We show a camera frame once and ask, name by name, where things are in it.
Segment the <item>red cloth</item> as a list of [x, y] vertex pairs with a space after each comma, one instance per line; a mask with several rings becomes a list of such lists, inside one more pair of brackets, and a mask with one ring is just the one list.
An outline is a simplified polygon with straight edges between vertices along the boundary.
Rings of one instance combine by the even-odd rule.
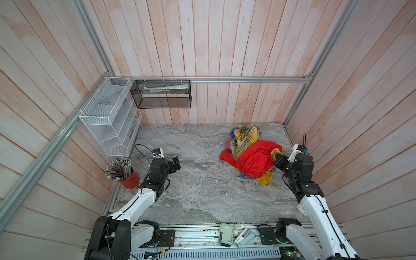
[[282, 154], [281, 145], [272, 141], [259, 140], [247, 148], [238, 159], [230, 151], [224, 150], [219, 159], [246, 174], [249, 178], [261, 178], [274, 167], [274, 154]]

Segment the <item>yellow plaid cloth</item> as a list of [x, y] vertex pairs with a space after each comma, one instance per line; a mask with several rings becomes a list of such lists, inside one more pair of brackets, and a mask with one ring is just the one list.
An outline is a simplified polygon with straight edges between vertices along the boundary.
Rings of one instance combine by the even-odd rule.
[[258, 141], [260, 135], [257, 125], [238, 126], [232, 130], [232, 133], [230, 149], [235, 160]]

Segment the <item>blue checked cloth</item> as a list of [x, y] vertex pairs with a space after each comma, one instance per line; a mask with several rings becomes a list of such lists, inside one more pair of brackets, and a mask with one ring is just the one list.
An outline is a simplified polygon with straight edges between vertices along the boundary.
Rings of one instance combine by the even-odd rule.
[[230, 165], [249, 179], [263, 181], [263, 176], [274, 167], [275, 155], [282, 154], [282, 147], [272, 141], [260, 139], [257, 125], [238, 126], [232, 131]]

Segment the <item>dusty pink cloth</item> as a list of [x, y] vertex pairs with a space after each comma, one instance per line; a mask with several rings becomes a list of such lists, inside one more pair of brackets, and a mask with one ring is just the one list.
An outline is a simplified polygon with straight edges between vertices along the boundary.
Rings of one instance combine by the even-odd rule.
[[229, 138], [226, 142], [225, 142], [225, 147], [227, 150], [231, 150], [231, 142], [232, 142], [233, 138]]

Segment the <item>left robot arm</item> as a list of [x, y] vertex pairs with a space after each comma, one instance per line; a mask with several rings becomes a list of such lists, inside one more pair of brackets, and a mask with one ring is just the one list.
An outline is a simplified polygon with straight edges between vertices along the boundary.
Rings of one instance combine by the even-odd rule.
[[178, 157], [167, 160], [157, 157], [149, 165], [147, 180], [140, 191], [120, 210], [110, 216], [99, 217], [93, 227], [85, 253], [86, 260], [128, 260], [144, 244], [158, 245], [159, 224], [140, 221], [169, 187], [168, 176], [181, 169]]

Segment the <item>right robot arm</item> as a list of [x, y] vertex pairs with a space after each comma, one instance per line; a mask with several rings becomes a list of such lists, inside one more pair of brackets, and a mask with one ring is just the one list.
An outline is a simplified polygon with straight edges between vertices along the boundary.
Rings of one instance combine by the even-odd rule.
[[287, 178], [286, 186], [309, 217], [320, 243], [294, 218], [279, 219], [276, 239], [292, 243], [305, 260], [360, 260], [332, 216], [319, 185], [312, 181], [313, 157], [296, 149], [290, 157], [276, 155], [274, 166]]

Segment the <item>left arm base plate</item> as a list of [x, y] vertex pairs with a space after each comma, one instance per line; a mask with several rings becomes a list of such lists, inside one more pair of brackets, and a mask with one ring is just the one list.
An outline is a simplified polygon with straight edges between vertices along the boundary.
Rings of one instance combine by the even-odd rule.
[[160, 230], [155, 237], [156, 247], [173, 248], [176, 232], [173, 229]]

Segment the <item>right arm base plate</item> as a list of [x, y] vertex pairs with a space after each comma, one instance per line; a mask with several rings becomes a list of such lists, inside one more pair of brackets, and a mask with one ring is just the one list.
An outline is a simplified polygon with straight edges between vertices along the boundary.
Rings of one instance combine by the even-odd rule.
[[260, 234], [262, 245], [278, 245], [280, 242], [276, 238], [275, 228], [268, 224], [260, 224], [256, 227]]

